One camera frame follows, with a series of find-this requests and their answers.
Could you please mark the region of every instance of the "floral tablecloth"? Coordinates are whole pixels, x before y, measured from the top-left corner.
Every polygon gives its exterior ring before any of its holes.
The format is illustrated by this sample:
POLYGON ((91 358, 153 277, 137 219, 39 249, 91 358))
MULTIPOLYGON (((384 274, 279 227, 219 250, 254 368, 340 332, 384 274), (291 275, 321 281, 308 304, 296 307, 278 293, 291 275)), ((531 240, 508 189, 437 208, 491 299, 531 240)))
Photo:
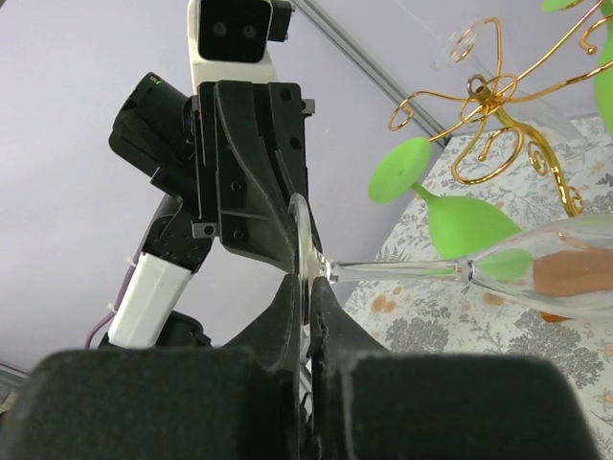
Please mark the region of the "floral tablecloth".
MULTIPOLYGON (((598 117, 574 121, 584 143, 554 147, 567 180, 585 200, 585 214, 613 214, 613 141, 598 117)), ((435 195, 470 195, 505 211, 522 228, 566 218, 551 175, 537 175, 524 151, 513 166, 490 182, 463 186, 450 167, 469 142, 454 138, 423 181, 435 195)), ((483 175, 512 150, 501 138, 490 159, 477 153, 461 172, 483 175)), ((416 198, 406 209, 378 256, 385 261, 437 259, 430 243, 427 211, 416 198)), ((613 459, 613 320, 546 323, 539 313, 475 288, 442 283, 369 282, 358 285, 346 310, 395 352, 494 353, 546 357, 577 390, 580 404, 604 458, 613 459)))

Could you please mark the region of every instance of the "clear wine glass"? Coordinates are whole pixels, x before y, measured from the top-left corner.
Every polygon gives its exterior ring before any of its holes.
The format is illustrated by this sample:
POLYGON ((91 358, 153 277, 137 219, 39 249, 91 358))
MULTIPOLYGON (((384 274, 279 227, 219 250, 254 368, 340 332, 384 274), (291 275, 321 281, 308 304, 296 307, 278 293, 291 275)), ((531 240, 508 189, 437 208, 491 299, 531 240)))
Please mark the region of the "clear wine glass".
POLYGON ((431 280, 485 289, 520 305, 569 318, 613 316, 613 215, 568 218, 541 225, 466 257, 430 262, 347 263, 313 245, 310 211, 301 195, 290 200, 298 229, 303 281, 303 338, 309 342, 310 289, 330 283, 431 280))

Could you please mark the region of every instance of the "wine glass stem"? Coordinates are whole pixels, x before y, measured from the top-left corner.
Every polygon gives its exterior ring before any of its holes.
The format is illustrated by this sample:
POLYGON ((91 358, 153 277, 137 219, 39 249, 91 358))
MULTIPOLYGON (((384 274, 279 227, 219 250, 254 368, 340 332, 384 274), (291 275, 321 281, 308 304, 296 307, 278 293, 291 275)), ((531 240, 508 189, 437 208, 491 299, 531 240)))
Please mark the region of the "wine glass stem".
POLYGON ((331 283, 378 280, 428 280, 468 282, 467 261, 434 262, 330 262, 327 275, 331 283))

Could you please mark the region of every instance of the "table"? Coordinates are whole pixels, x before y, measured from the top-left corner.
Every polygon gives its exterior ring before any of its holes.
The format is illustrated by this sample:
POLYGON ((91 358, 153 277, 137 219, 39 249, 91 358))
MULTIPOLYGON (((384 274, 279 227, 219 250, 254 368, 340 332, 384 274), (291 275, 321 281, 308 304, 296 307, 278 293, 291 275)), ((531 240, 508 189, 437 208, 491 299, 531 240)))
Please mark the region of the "table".
MULTIPOLYGON (((613 141, 599 117, 574 121, 587 145, 553 141, 567 180, 585 200, 585 214, 613 214, 613 141)), ((450 173, 469 136, 454 138, 423 181, 436 195, 480 197, 505 211, 522 228, 565 219, 554 181, 537 175, 524 151, 490 182, 463 186, 450 173)), ((461 172, 483 175, 512 150, 502 139, 490 159, 471 153, 461 172)), ((437 259, 430 243, 423 200, 414 199, 381 248, 382 261, 437 259)), ((546 357, 575 388, 604 458, 613 459, 613 320, 546 323, 535 310, 476 288, 426 282, 360 283, 346 310, 394 352, 491 353, 546 357)))

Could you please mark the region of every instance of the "white wall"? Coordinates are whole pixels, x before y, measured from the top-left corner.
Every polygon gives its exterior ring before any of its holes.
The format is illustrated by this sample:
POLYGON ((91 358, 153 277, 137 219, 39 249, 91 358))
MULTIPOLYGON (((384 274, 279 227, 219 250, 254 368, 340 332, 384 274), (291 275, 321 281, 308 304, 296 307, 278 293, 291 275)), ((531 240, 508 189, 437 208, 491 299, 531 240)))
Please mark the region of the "white wall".
MULTIPOLYGON (((463 62, 435 72, 430 69, 430 63, 441 44, 475 14, 501 19, 505 38, 504 71, 519 74, 549 51, 594 5, 586 1, 569 11, 544 13, 541 0, 320 0, 320 3, 409 92, 430 89, 460 97, 466 94, 466 80, 478 69, 463 62)), ((597 58, 587 56, 580 49, 579 37, 580 34, 574 35, 557 56, 522 81, 520 89, 534 92, 596 67, 597 58)), ((592 41, 602 43, 600 31, 592 41)), ((475 48, 476 55, 492 70, 494 44, 495 34, 491 29, 475 48)), ((591 82, 560 91, 548 97, 548 101, 568 117, 596 111, 591 82)), ((427 97, 419 102, 446 127, 457 123, 456 104, 427 97)))
MULTIPOLYGON (((0 362, 28 369, 81 346, 114 299, 160 194, 107 137, 146 72, 189 91, 185 4, 20 0, 0 11, 0 362)), ((280 78, 317 100, 306 148, 323 241, 335 257, 372 257, 410 196, 375 206, 369 177, 417 132, 388 132, 393 105, 300 15, 289 34, 271 53, 280 78)), ((221 343, 268 305, 280 280, 217 245, 178 309, 221 343)))

